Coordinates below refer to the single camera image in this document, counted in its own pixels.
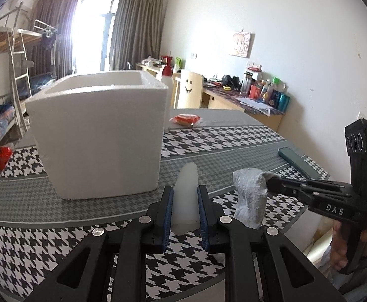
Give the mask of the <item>person's right hand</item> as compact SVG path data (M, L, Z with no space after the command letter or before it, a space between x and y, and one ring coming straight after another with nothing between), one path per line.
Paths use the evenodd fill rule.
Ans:
M329 260L331 266L336 271L343 269L348 264L348 259L346 257L347 241L343 239L341 229L342 223L340 221L334 221ZM367 229L361 232L360 241L363 243L364 247L361 256L365 258L367 257Z

